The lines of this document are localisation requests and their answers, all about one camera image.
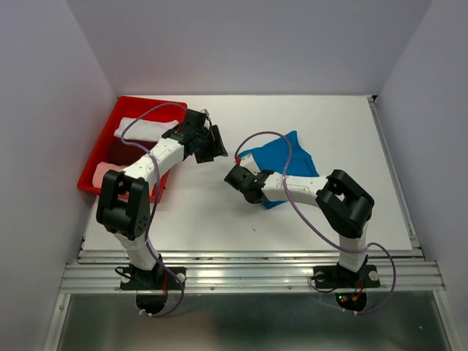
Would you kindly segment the blue t shirt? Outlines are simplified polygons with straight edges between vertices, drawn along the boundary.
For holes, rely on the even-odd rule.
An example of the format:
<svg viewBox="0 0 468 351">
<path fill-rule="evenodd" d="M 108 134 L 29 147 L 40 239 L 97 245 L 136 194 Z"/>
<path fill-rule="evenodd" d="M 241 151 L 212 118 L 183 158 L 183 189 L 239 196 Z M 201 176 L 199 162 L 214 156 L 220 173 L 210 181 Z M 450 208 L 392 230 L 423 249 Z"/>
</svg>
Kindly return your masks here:
<svg viewBox="0 0 468 351">
<path fill-rule="evenodd" d="M 236 164 L 255 175 L 261 170 L 273 171 L 263 187 L 267 201 L 260 204 L 267 209 L 284 202 L 294 208 L 299 204 L 316 207 L 317 192 L 324 187 L 325 179 L 319 176 L 312 156 L 299 143 L 298 133 L 270 134 L 276 139 L 246 151 L 238 149 L 235 154 Z"/>
</svg>

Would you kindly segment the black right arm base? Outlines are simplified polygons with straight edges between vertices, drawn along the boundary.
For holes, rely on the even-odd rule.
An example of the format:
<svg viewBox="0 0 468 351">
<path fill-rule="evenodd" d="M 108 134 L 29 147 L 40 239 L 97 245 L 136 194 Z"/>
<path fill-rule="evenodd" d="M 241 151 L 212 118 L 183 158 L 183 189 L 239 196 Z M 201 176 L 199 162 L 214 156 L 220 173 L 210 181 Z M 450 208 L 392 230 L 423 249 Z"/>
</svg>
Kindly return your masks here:
<svg viewBox="0 0 468 351">
<path fill-rule="evenodd" d="M 319 265 L 313 268 L 309 284 L 318 290 L 336 290 L 347 288 L 378 288 L 380 277 L 375 265 L 368 264 L 368 257 L 357 272 L 352 272 L 335 265 Z"/>
</svg>

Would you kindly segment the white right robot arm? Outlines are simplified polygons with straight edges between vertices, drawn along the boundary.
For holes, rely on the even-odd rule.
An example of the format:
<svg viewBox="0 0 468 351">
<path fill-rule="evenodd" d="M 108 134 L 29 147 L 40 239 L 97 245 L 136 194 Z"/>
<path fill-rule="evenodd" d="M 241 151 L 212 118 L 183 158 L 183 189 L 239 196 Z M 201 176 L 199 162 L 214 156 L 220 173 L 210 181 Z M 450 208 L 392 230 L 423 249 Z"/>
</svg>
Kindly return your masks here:
<svg viewBox="0 0 468 351">
<path fill-rule="evenodd" d="M 304 177 L 282 175 L 272 170 L 253 173 L 235 165 L 224 181 L 251 204 L 288 201 L 295 211 L 299 211 L 299 203 L 319 208 L 339 235 L 339 243 L 335 244 L 318 233 L 340 251 L 337 279 L 342 284 L 353 285 L 362 278 L 367 257 L 366 228 L 374 199 L 346 172 L 334 170 L 326 177 Z"/>
</svg>

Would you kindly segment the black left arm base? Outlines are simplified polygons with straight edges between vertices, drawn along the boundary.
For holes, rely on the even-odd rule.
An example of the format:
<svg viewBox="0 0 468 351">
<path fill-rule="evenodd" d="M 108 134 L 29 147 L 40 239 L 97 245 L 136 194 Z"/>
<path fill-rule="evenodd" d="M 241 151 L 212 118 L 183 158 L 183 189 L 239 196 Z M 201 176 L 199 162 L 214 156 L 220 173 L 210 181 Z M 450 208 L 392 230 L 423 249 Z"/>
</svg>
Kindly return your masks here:
<svg viewBox="0 0 468 351">
<path fill-rule="evenodd" d="M 176 279 L 158 265 L 151 271 L 145 271 L 133 265 L 118 266 L 114 271 L 121 278 L 120 289 L 123 291 L 182 291 Z"/>
</svg>

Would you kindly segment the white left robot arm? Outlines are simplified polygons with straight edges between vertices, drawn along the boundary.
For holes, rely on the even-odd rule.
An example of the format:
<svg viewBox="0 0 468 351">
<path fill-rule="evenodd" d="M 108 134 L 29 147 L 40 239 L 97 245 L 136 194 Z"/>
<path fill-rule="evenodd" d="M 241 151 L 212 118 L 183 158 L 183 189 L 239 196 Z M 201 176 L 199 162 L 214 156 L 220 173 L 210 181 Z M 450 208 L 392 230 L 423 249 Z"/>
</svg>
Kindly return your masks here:
<svg viewBox="0 0 468 351">
<path fill-rule="evenodd" d="M 171 168 L 194 156 L 198 164 L 227 156 L 217 125 L 206 110 L 185 110 L 178 125 L 162 133 L 152 149 L 129 142 L 143 150 L 139 160 L 123 170 L 104 174 L 96 219 L 112 233 L 136 267 L 137 279 L 147 288 L 162 282 L 159 253 L 149 239 L 149 227 L 156 209 L 150 194 L 160 193 L 160 181 Z"/>
</svg>

